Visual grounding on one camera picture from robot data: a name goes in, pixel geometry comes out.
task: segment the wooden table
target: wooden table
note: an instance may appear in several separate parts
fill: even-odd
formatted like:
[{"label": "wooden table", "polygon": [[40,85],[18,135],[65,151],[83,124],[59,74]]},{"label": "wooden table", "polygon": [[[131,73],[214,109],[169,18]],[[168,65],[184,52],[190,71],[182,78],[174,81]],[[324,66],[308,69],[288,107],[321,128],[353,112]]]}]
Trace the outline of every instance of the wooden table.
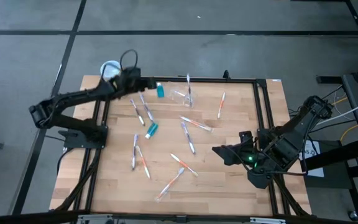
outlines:
[{"label": "wooden table", "polygon": [[[99,76],[84,76],[81,89],[97,85]],[[163,83],[165,92],[172,83]],[[289,120],[287,103],[280,80],[267,80],[270,104],[275,125]],[[145,100],[158,122],[159,128],[150,139],[144,138],[150,120],[138,94],[111,102],[108,122],[109,134],[102,150],[92,201],[93,212],[154,213],[188,215],[272,215],[269,192],[257,189],[248,180],[242,166],[225,166],[223,160],[211,150],[213,146],[237,144],[239,132],[251,130],[256,136],[258,128],[254,92],[251,84],[244,83],[192,83],[197,94],[193,109],[178,105],[171,99],[157,98],[156,90],[144,92]],[[216,115],[222,93],[226,100],[221,119]],[[146,126],[143,127],[129,99],[133,98]],[[92,117],[93,103],[79,105],[74,117]],[[264,121],[267,123],[265,110]],[[200,121],[214,128],[212,133],[187,124],[196,148],[190,151],[180,125],[179,115]],[[131,171],[134,134],[140,134],[138,145],[149,167],[151,180],[145,174],[137,154],[135,171]],[[62,160],[50,208],[56,208],[68,196],[78,182],[84,149],[75,149]],[[199,173],[195,177],[186,170],[160,203],[154,201],[158,193],[174,178],[180,164],[170,152]],[[291,169],[301,172],[299,162]],[[310,213],[310,205],[302,177],[285,176],[285,182],[294,198]],[[81,201],[84,207],[88,187],[85,186]],[[276,186],[279,211],[282,201]]]}]

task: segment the wooden tabletop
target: wooden tabletop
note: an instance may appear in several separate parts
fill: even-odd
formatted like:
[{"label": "wooden tabletop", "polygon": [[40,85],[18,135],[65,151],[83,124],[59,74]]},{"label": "wooden tabletop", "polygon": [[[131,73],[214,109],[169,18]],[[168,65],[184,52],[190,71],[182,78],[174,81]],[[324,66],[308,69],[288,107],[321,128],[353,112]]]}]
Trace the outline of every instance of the wooden tabletop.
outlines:
[{"label": "wooden tabletop", "polygon": [[[99,76],[84,76],[81,89],[98,84]],[[184,83],[162,83],[165,94],[172,88],[184,88]],[[289,120],[287,103],[280,80],[267,80],[268,93],[275,125]],[[144,136],[150,126],[138,94],[111,102],[107,125],[106,147],[102,150],[92,201],[93,212],[157,213],[188,215],[271,215],[269,192],[257,189],[248,180],[246,170],[240,165],[225,166],[223,160],[211,150],[213,146],[237,144],[240,131],[258,128],[254,92],[251,84],[244,83],[192,83],[195,95],[194,108],[189,109],[168,97],[157,98],[156,90],[144,92],[159,127],[154,136]],[[223,92],[226,92],[221,118],[216,115]],[[264,121],[263,94],[260,90]],[[133,98],[146,125],[143,127],[129,99]],[[94,102],[76,106],[74,117],[91,118]],[[99,113],[101,119],[103,106]],[[179,115],[186,116],[214,128],[210,133],[187,124],[196,149],[190,147],[181,127]],[[142,149],[151,180],[147,178],[137,153],[135,171],[131,171],[134,134],[139,134],[138,145]],[[84,149],[75,149],[62,160],[50,208],[58,207],[78,182]],[[154,198],[173,179],[181,165],[170,153],[187,163],[199,177],[189,170],[178,178],[161,202]],[[291,169],[301,172],[299,162]],[[310,205],[302,177],[285,176],[285,182],[294,198],[307,212]],[[88,186],[84,188],[81,207],[85,206]],[[278,187],[276,195],[279,211],[282,203]]]}]

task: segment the white paper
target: white paper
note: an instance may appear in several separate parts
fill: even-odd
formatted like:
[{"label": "white paper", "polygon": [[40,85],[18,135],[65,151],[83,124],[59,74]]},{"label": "white paper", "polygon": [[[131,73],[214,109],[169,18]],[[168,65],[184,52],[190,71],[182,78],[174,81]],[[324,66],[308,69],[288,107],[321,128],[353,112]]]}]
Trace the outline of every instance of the white paper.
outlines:
[{"label": "white paper", "polygon": [[[318,144],[318,141],[313,141],[313,143],[314,143],[317,153],[320,154],[320,145]],[[316,155],[316,152],[314,151],[313,146],[311,145],[311,141],[307,140],[306,146],[305,146],[305,159],[315,156],[315,155]],[[299,159],[302,160],[302,153],[299,153]],[[324,170],[323,170],[323,168],[309,170],[308,175],[313,176],[313,177],[324,177]]]}]

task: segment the gray floor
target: gray floor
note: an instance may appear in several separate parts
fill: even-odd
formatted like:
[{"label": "gray floor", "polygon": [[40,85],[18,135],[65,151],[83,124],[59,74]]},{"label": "gray floor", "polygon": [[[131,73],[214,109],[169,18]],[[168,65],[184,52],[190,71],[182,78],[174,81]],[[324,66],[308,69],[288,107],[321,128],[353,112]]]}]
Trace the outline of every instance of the gray floor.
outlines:
[{"label": "gray floor", "polygon": [[[353,2],[358,12],[358,1]],[[0,29],[70,30],[79,0],[0,0]],[[290,1],[88,1],[80,30],[356,30],[341,2]],[[48,97],[68,37],[0,36],[0,215],[5,215],[23,171],[36,129],[28,106]],[[358,38],[251,37],[213,35],[77,36],[61,92],[75,91],[83,75],[97,75],[100,65],[136,49],[144,75],[282,79],[288,106],[296,109],[310,95],[324,95],[336,85],[317,85],[316,75],[358,70]],[[341,111],[350,108],[339,104]],[[339,139],[342,125],[316,133],[315,139]],[[58,136],[56,129],[48,134]],[[358,139],[353,130],[345,142]],[[47,211],[62,144],[46,139],[24,212]],[[347,220],[352,210],[347,191],[308,188],[313,214]]]}]

